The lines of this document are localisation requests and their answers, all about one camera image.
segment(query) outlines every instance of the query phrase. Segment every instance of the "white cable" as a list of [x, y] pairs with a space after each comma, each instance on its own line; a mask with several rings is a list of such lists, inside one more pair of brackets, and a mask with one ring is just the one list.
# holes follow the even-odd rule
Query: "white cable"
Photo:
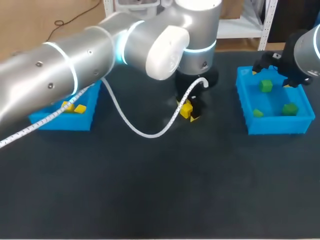
[[22, 138], [23, 136], [33, 132], [34, 130], [37, 130], [41, 126], [49, 123], [50, 121], [52, 121], [53, 119], [58, 117], [68, 107], [70, 107], [71, 104], [73, 104], [75, 101], [77, 101], [87, 91], [88, 88], [90, 88], [90, 86], [82, 89], [77, 95], [75, 95], [73, 98], [71, 98], [66, 105], [64, 105], [63, 107], [61, 107], [60, 109], [58, 109], [54, 113], [50, 114], [49, 116], [45, 117], [44, 119], [42, 119], [42, 120], [40, 120], [38, 122], [32, 124], [31, 126], [28, 126], [25, 129], [23, 129], [23, 130], [15, 133], [15, 134], [7, 137], [6, 139], [0, 141], [0, 149], [3, 148], [4, 146], [14, 142], [15, 140], [18, 140], [18, 139]]
[[139, 131], [138, 129], [136, 129], [130, 122], [129, 120], [126, 118], [125, 114], [122, 112], [120, 106], [119, 106], [119, 103], [114, 95], [114, 92], [112, 91], [111, 89], [111, 86], [109, 85], [108, 81], [103, 77], [102, 79], [102, 82], [104, 83], [104, 85], [106, 86], [106, 89], [108, 90], [111, 98], [112, 98], [112, 101], [117, 109], [117, 111], [119, 112], [120, 116], [122, 117], [122, 119], [124, 120], [124, 122], [129, 126], [129, 128], [134, 131], [136, 134], [144, 137], [144, 138], [147, 138], [147, 139], [155, 139], [155, 138], [159, 138], [161, 137], [163, 134], [165, 134], [169, 128], [172, 126], [172, 124], [175, 122], [177, 116], [179, 115], [180, 113], [180, 110], [181, 108], [183, 107], [183, 105], [185, 104], [185, 101], [187, 100], [188, 96], [190, 95], [191, 91], [195, 88], [195, 86], [197, 86], [199, 83], [203, 83], [203, 86], [205, 88], [208, 88], [209, 87], [209, 83], [208, 81], [204, 78], [204, 77], [200, 77], [198, 78], [197, 80], [195, 80], [191, 85], [190, 87], [187, 89], [186, 93], [184, 94], [179, 106], [177, 107], [177, 109], [175, 110], [172, 118], [170, 119], [170, 121], [168, 122], [168, 124], [164, 127], [164, 129], [156, 134], [145, 134], [141, 131]]
[[[177, 107], [177, 109], [175, 110], [172, 118], [170, 119], [170, 121], [168, 122], [168, 124], [165, 126], [165, 128], [156, 133], [156, 134], [145, 134], [141, 131], [139, 131], [138, 129], [136, 129], [130, 122], [129, 120], [126, 118], [125, 114], [122, 112], [119, 103], [114, 95], [114, 92], [111, 89], [111, 86], [109, 85], [109, 83], [107, 82], [107, 80], [103, 77], [102, 82], [104, 83], [104, 85], [106, 86], [112, 101], [116, 107], [116, 109], [118, 110], [120, 116], [122, 117], [122, 119], [124, 120], [124, 122], [138, 135], [147, 138], [147, 139], [155, 139], [155, 138], [159, 138], [161, 137], [163, 134], [165, 134], [170, 127], [172, 126], [172, 124], [175, 122], [177, 116], [179, 115], [179, 112], [181, 110], [181, 108], [183, 107], [185, 101], [187, 100], [188, 96], [190, 95], [191, 91], [199, 84], [199, 83], [203, 83], [203, 86], [205, 88], [209, 87], [209, 83], [208, 81], [204, 78], [204, 77], [200, 77], [197, 80], [195, 80], [190, 87], [187, 89], [186, 93], [184, 94], [179, 106]], [[66, 105], [64, 105], [63, 107], [59, 108], [57, 111], [55, 111], [54, 113], [50, 114], [49, 116], [45, 117], [44, 119], [32, 124], [31, 126], [26, 127], [25, 129], [7, 137], [6, 139], [0, 141], [0, 149], [3, 148], [4, 146], [24, 137], [25, 135], [33, 132], [34, 130], [37, 130], [38, 128], [42, 127], [43, 125], [51, 122], [53, 119], [55, 119], [56, 117], [58, 117], [60, 114], [62, 114], [67, 108], [70, 107], [71, 104], [75, 103], [75, 101], [77, 101], [87, 90], [89, 87], [86, 87], [84, 89], [82, 89], [77, 95], [75, 95], [73, 98], [71, 98], [68, 103]]]

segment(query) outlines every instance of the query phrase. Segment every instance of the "cardboard box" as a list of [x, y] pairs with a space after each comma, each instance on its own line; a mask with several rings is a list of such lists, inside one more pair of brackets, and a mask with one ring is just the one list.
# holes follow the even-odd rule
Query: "cardboard box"
[[222, 0], [220, 19], [239, 19], [244, 8], [245, 0]]

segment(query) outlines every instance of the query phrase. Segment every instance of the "small block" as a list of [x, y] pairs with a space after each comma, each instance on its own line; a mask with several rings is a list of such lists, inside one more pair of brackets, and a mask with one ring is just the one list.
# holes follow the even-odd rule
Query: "small block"
[[297, 116], [299, 108], [294, 103], [285, 104], [282, 109], [284, 116]]
[[87, 107], [86, 107], [86, 106], [79, 104], [79, 105], [75, 108], [74, 112], [77, 113], [77, 114], [84, 114], [84, 113], [86, 112], [86, 110], [87, 110]]
[[264, 113], [258, 109], [253, 110], [253, 116], [255, 118], [262, 118], [264, 116]]
[[185, 118], [188, 119], [191, 116], [191, 113], [193, 111], [194, 107], [191, 105], [190, 102], [187, 102], [183, 105], [183, 107], [180, 110], [180, 114]]
[[259, 88], [263, 93], [270, 93], [273, 88], [273, 83], [271, 80], [262, 80], [259, 84]]
[[[61, 105], [61, 107], [63, 107], [64, 105], [66, 105], [68, 102], [67, 101], [64, 101]], [[71, 104], [64, 112], [65, 113], [73, 113], [75, 110], [75, 105], [74, 104]]]
[[190, 117], [190, 123], [193, 123], [195, 120], [197, 120], [198, 118], [200, 118], [199, 116], [197, 118], [193, 118], [192, 116]]

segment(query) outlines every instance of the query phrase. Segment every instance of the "black cable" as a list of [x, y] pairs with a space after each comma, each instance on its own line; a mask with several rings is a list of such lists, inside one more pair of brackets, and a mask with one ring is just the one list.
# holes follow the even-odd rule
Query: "black cable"
[[67, 24], [73, 22], [74, 20], [76, 20], [77, 18], [81, 17], [82, 15], [84, 15], [84, 14], [90, 12], [91, 10], [95, 9], [96, 7], [99, 6], [99, 4], [100, 4], [101, 2], [102, 2], [102, 0], [99, 0], [99, 2], [98, 2], [95, 6], [93, 6], [93, 7], [91, 7], [90, 9], [84, 11], [83, 13], [75, 16], [75, 17], [72, 18], [70, 21], [67, 21], [67, 22], [64, 22], [63, 20], [56, 20], [56, 21], [54, 21], [54, 25], [56, 25], [57, 27], [50, 33], [50, 35], [49, 35], [48, 39], [46, 40], [46, 42], [48, 42], [48, 41], [50, 40], [50, 38], [52, 37], [52, 35], [54, 34], [54, 32], [55, 32], [57, 29], [61, 28], [61, 27], [64, 26], [64, 25], [67, 25]]

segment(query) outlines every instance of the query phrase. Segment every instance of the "wall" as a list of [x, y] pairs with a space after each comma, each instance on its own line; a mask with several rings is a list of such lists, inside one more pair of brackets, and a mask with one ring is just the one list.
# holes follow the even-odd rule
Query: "wall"
[[[56, 27], [93, 7], [99, 0], [0, 0], [0, 61], [45, 42]], [[52, 40], [81, 31], [105, 17], [104, 5], [58, 29]]]

